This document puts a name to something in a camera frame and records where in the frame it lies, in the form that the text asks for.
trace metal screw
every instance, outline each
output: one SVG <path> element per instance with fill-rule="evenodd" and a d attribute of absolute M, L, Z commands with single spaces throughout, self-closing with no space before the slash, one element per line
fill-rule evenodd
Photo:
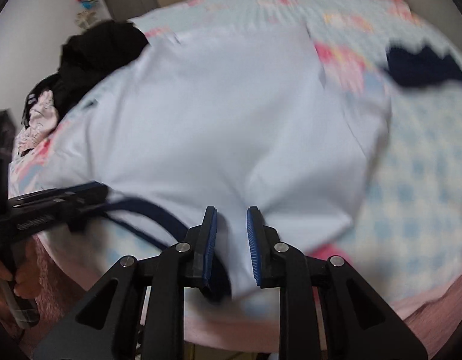
<path fill-rule="evenodd" d="M 280 253 L 288 251 L 289 248 L 290 247 L 288 246 L 288 244 L 285 244 L 284 242 L 278 242 L 277 244 L 274 245 L 274 250 Z"/>
<path fill-rule="evenodd" d="M 133 265 L 135 261 L 136 260 L 132 256 L 124 256 L 119 260 L 119 264 L 121 264 L 121 266 L 127 267 Z"/>
<path fill-rule="evenodd" d="M 191 249 L 191 245 L 188 244 L 187 242 L 180 242 L 179 244 L 176 245 L 176 250 L 179 253 L 188 251 L 189 249 Z"/>
<path fill-rule="evenodd" d="M 345 264 L 345 259 L 341 256 L 333 256 L 330 258 L 330 262 L 334 266 L 343 266 Z"/>

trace white fabric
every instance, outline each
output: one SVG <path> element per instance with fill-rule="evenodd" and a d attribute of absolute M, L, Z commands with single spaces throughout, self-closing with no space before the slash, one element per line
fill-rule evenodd
<path fill-rule="evenodd" d="M 302 250 L 352 224 L 390 104 L 326 83 L 305 27 L 173 35 L 118 74 L 119 85 L 63 137 L 41 188 L 96 180 L 187 226 L 214 205 L 216 251 L 234 296 L 256 288 L 249 206 Z M 126 219 L 174 242 L 149 221 Z"/>

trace mattress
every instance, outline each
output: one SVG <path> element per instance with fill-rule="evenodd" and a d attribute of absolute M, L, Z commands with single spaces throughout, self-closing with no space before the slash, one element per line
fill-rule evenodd
<path fill-rule="evenodd" d="M 195 28 L 305 24 L 325 68 L 351 92 L 376 85 L 369 82 L 367 72 L 385 66 L 391 44 L 412 50 L 429 44 L 438 54 L 450 51 L 462 68 L 462 55 L 440 32 L 405 4 L 391 0 L 189 0 L 133 22 L 151 47 L 162 36 Z M 88 93 L 32 155 L 15 157 L 13 196 L 39 189 L 39 175 L 59 135 L 112 81 L 113 76 Z M 462 84 L 414 91 L 403 91 L 386 79 L 383 85 L 393 108 L 390 141 L 356 225 L 309 252 L 323 258 L 346 256 L 398 315 L 407 318 L 442 297 L 462 274 Z M 145 258 L 159 252 L 110 223 L 96 225 L 95 231 L 79 239 L 70 239 L 65 229 L 41 239 L 61 269 L 85 288 L 124 254 Z M 188 340 L 231 350 L 276 350 L 276 291 L 250 295 L 220 309 L 195 304 L 186 311 Z M 226 339 L 237 335 L 244 338 L 241 347 Z"/>

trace navy blue cloth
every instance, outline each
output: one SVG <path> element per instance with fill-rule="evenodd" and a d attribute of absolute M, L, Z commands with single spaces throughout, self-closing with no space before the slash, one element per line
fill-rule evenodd
<path fill-rule="evenodd" d="M 447 54 L 440 58 L 429 46 L 418 54 L 393 46 L 386 57 L 388 69 L 384 70 L 404 88 L 422 88 L 448 80 L 462 82 L 462 71 L 453 57 Z"/>
<path fill-rule="evenodd" d="M 100 216 L 117 223 L 142 240 L 156 246 L 160 250 L 164 250 L 170 246 L 163 244 L 152 235 L 131 226 L 125 221 L 109 216 L 108 212 L 112 211 L 128 211 L 143 215 L 164 228 L 177 240 L 177 242 L 183 242 L 186 237 L 186 233 L 188 232 L 187 226 L 169 211 L 154 203 L 139 198 L 126 198 L 119 202 L 106 203 L 95 210 L 86 213 L 84 217 L 81 217 L 72 223 L 68 223 L 69 229 L 71 232 L 83 231 L 86 228 L 87 220 Z M 211 278 L 209 279 L 208 287 L 202 288 L 201 292 L 211 302 L 219 302 L 224 297 L 231 296 L 231 284 L 228 273 L 216 255 L 213 256 Z"/>

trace white wall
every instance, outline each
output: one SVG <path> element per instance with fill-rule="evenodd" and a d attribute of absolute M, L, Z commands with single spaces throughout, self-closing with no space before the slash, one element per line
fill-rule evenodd
<path fill-rule="evenodd" d="M 59 66 L 60 46 L 80 32 L 75 0 L 9 0 L 0 14 L 0 109 L 17 125 L 29 91 Z M 103 6 L 98 15 L 109 17 Z"/>

